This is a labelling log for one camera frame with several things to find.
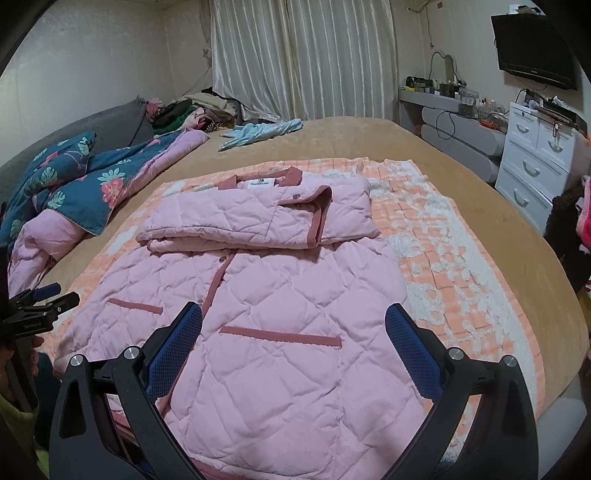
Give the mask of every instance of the white chest of drawers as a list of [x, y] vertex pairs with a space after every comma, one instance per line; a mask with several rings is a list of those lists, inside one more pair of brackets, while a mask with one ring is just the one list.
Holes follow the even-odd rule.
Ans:
[[591, 147], [575, 129], [511, 104], [509, 130], [495, 188], [544, 234], [552, 199], [589, 173]]

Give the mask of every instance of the pile of clothes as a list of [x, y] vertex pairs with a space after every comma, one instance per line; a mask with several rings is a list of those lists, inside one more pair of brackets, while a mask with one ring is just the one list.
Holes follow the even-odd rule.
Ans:
[[167, 106], [154, 98], [148, 102], [146, 117], [156, 135], [185, 128], [211, 133], [219, 127], [236, 125], [236, 105], [204, 92], [185, 95]]
[[560, 259], [573, 290], [578, 293], [591, 277], [591, 178], [552, 200], [544, 239]]

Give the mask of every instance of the sheer curtain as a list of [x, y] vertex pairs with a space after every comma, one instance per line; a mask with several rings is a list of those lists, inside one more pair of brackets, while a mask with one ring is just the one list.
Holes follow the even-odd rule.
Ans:
[[388, 0], [214, 0], [212, 10], [214, 89], [246, 118], [395, 118]]

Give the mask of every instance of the white label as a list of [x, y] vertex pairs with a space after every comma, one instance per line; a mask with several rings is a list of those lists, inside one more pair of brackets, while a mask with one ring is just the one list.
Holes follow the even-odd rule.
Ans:
[[272, 187], [274, 184], [275, 184], [275, 179], [248, 180], [246, 182], [246, 188], [260, 189], [260, 188], [264, 188], [264, 187]]

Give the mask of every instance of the light blue cloth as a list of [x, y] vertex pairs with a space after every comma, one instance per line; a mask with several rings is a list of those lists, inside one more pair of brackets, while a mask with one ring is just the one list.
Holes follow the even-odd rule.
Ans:
[[223, 134], [231, 140], [220, 145], [219, 151], [228, 150], [233, 147], [241, 147], [261, 140], [278, 137], [279, 135], [290, 134], [301, 130], [304, 125], [299, 118], [282, 122], [280, 124], [246, 124], [235, 126], [233, 130]]

